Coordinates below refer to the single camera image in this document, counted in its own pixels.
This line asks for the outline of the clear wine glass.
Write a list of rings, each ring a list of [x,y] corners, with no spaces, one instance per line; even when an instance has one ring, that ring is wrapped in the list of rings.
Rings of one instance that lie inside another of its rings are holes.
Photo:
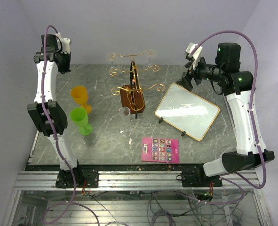
[[[106,55],[106,60],[110,63],[110,69],[114,69],[117,61],[116,53],[109,53]]]
[[[157,55],[157,52],[153,49],[148,49],[144,51],[144,55],[147,57],[148,61],[146,68],[152,65],[153,58]]]

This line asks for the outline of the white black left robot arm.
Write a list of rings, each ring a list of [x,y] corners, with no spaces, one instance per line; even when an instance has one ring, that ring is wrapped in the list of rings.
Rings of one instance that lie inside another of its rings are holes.
[[[33,60],[38,84],[34,103],[27,106],[28,114],[37,130],[51,142],[60,161],[60,169],[74,169],[78,160],[64,133],[68,126],[67,115],[56,100],[57,74],[70,72],[71,40],[63,38],[60,33],[48,34],[46,52],[42,47]]]

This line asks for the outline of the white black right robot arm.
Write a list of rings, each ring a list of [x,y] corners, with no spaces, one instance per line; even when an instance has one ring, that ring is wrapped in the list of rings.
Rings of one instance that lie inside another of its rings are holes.
[[[218,44],[215,64],[205,62],[201,56],[202,47],[190,43],[185,52],[187,69],[176,83],[192,91],[192,80],[199,85],[202,80],[217,83],[221,88],[232,115],[236,150],[224,153],[221,158],[207,162],[201,172],[196,174],[196,182],[207,186],[212,176],[254,169],[275,159],[273,151],[267,150],[261,137],[254,106],[255,95],[252,90],[254,77],[249,71],[240,70],[241,46],[237,43]]]

